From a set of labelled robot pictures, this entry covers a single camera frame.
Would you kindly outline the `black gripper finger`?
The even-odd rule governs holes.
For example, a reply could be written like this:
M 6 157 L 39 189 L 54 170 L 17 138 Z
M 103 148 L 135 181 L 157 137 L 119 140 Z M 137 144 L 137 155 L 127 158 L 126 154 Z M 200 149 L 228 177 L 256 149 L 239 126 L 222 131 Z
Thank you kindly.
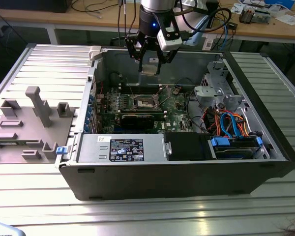
M 125 44 L 132 59 L 139 62 L 139 72 L 143 69 L 143 57 L 148 49 L 148 40 L 144 34 L 132 34 L 125 38 Z
M 164 52 L 160 48 L 157 49 L 157 56 L 158 56 L 157 73 L 158 74 L 160 73 L 161 66 L 166 63 L 171 63 L 175 55 L 177 54 L 177 52 L 178 52 L 178 49 L 169 51 L 167 54 L 164 54 Z

